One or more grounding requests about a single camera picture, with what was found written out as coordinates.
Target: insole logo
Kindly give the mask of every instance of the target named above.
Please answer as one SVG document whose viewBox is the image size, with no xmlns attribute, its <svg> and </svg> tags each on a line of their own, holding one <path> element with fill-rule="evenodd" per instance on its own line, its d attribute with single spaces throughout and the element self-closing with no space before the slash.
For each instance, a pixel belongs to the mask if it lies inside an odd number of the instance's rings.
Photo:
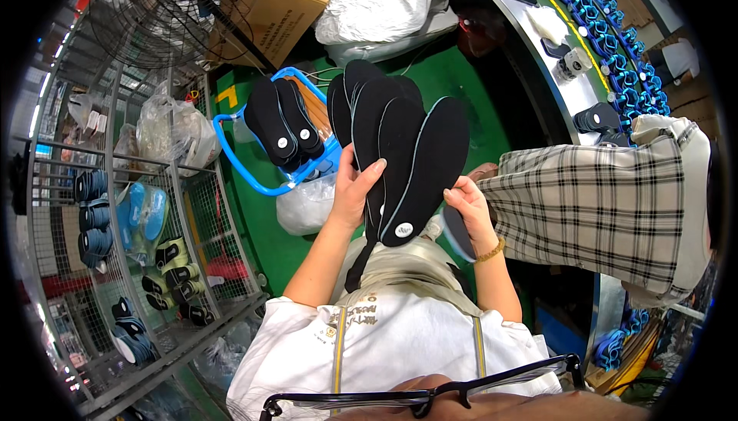
<svg viewBox="0 0 738 421">
<path fill-rule="evenodd" d="M 395 228 L 395 235 L 397 235 L 401 239 L 405 238 L 406 236 L 409 236 L 411 233 L 412 233 L 411 223 L 402 223 Z"/>
</svg>

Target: metal wire rack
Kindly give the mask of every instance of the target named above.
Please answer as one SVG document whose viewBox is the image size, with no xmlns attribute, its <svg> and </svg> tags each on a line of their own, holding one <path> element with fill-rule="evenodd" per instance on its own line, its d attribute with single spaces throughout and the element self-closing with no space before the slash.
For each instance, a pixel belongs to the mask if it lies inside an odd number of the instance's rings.
<svg viewBox="0 0 738 421">
<path fill-rule="evenodd" d="M 225 333 L 228 326 L 224 325 L 252 313 L 266 297 L 233 230 L 218 160 L 206 168 L 192 168 L 114 153 L 120 127 L 135 125 L 143 103 L 162 89 L 178 100 L 198 89 L 196 108 L 209 117 L 204 72 L 196 65 L 147 71 L 116 62 L 96 45 L 85 17 L 82 12 L 66 29 L 47 74 L 27 75 L 43 87 L 29 137 L 13 139 L 30 151 L 29 261 L 23 286 L 43 322 L 60 385 L 82 415 L 109 419 L 142 397 L 146 388 L 155 387 L 153 381 L 167 378 Z M 70 96 L 82 93 L 97 97 L 94 109 L 108 119 L 105 132 L 90 137 L 69 115 Z M 215 322 L 195 326 L 181 320 L 175 310 L 162 312 L 149 305 L 141 279 L 156 268 L 137 264 L 125 252 L 116 211 L 110 211 L 108 230 L 114 243 L 105 268 L 90 269 L 80 260 L 80 206 L 72 186 L 76 176 L 94 169 L 108 177 L 111 208 L 115 197 L 132 182 L 165 191 L 169 212 L 161 240 L 184 237 L 190 261 L 198 266 L 198 277 L 207 286 L 190 304 L 212 310 Z M 224 280 L 211 287 L 208 277 L 215 278 L 215 283 L 218 277 Z M 133 315 L 145 325 L 156 360 L 136 366 L 114 345 L 112 306 L 120 298 L 131 301 Z"/>
</svg>

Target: plaid pants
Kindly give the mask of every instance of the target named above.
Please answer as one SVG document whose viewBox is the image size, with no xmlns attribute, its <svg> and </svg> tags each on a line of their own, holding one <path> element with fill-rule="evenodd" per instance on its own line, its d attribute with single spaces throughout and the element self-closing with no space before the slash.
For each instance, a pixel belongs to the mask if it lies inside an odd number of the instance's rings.
<svg viewBox="0 0 738 421">
<path fill-rule="evenodd" d="M 664 131 L 638 148 L 561 145 L 511 151 L 477 183 L 497 214 L 505 256 L 604 273 L 657 293 L 672 288 L 682 234 L 679 143 Z"/>
</svg>

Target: green floor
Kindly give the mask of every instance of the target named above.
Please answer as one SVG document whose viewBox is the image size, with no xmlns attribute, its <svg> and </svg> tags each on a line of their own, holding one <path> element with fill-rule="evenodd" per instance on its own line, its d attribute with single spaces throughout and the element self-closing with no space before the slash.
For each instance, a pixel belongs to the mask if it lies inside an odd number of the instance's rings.
<svg viewBox="0 0 738 421">
<path fill-rule="evenodd" d="M 385 73 L 401 74 L 411 63 L 411 52 L 391 61 L 378 64 Z M 314 61 L 316 70 L 330 67 L 324 58 Z M 333 78 L 340 73 L 332 70 L 321 74 L 321 78 Z M 248 98 L 251 81 L 258 75 L 249 67 L 237 67 L 233 72 L 222 76 L 217 82 L 217 93 L 235 84 L 238 105 L 230 108 L 228 101 L 215 105 L 217 113 L 233 113 Z M 451 95 L 466 103 L 467 115 L 471 131 L 469 156 L 464 172 L 486 162 L 497 162 L 503 152 L 508 151 L 509 142 L 498 119 L 497 111 L 474 69 L 459 52 L 457 47 L 447 49 L 429 47 L 416 59 L 405 73 L 418 85 L 423 95 L 425 108 L 429 109 L 435 101 L 445 95 Z M 226 137 L 233 146 L 233 137 L 229 133 L 230 125 L 225 124 Z M 281 173 L 270 163 L 266 154 L 254 142 L 237 144 L 235 154 L 244 166 L 267 187 L 277 187 L 284 181 Z M 226 176 L 227 193 L 241 238 L 244 241 L 250 261 L 268 278 L 268 290 L 280 296 L 288 281 L 305 258 L 313 236 L 291 236 L 277 222 L 274 197 L 264 196 L 256 192 L 229 164 L 225 154 L 221 154 L 224 174 Z M 438 242 L 448 253 L 452 251 L 448 242 L 441 236 Z M 459 267 L 471 273 L 471 266 L 452 254 Z"/>
</svg>

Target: bracelet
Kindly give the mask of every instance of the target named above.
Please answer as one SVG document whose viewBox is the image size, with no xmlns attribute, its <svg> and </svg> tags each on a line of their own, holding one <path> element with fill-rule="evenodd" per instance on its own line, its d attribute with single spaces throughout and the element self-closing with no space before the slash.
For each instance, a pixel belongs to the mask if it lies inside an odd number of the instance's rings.
<svg viewBox="0 0 738 421">
<path fill-rule="evenodd" d="M 497 246 L 494 248 L 494 250 L 490 251 L 487 254 L 483 254 L 482 256 L 479 256 L 476 261 L 474 261 L 475 264 L 479 264 L 480 262 L 488 261 L 494 258 L 497 254 L 500 253 L 500 251 L 503 250 L 505 247 L 505 239 L 503 237 L 499 236 L 497 238 Z"/>
</svg>

